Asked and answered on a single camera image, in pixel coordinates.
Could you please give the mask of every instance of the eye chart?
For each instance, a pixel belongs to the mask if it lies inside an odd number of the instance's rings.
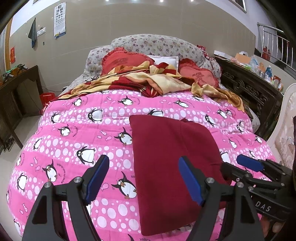
[[[66,34],[66,2],[54,8],[54,38]]]

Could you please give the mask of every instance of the dark towel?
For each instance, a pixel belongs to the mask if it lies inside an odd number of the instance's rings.
[[[178,160],[187,156],[206,177],[226,184],[210,131],[186,119],[131,115],[129,120],[142,235],[169,232],[196,221],[200,207],[190,197]]]
[[[28,37],[32,40],[32,48],[37,41],[36,18],[34,19]]]

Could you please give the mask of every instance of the eyeglasses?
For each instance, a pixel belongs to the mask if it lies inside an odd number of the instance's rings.
[[[99,76],[98,75],[95,75],[93,78],[92,77],[89,77],[88,79],[86,79],[85,81],[86,82],[91,82],[91,81],[93,81],[93,80],[97,80],[99,78]]]

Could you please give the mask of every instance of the hand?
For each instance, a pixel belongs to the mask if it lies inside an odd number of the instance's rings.
[[[269,230],[271,229],[270,227],[270,221],[268,220],[267,217],[265,216],[262,216],[262,218],[260,219],[260,223],[261,223],[261,226],[262,226],[262,230],[263,230],[263,234],[264,234],[264,237],[267,236]],[[273,227],[272,227],[272,231],[274,233],[278,233],[281,228],[283,227],[284,223],[278,223],[276,222]]]

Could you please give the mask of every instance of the floor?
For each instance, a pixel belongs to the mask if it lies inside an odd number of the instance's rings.
[[[25,144],[30,136],[32,136],[37,130],[39,119],[40,116],[24,118],[15,129],[17,136],[23,144]],[[14,143],[10,152],[6,151],[0,154],[0,223],[13,241],[21,241],[22,238],[16,231],[13,218],[9,212],[6,201],[6,192],[10,173],[20,151],[21,149],[16,143]]]

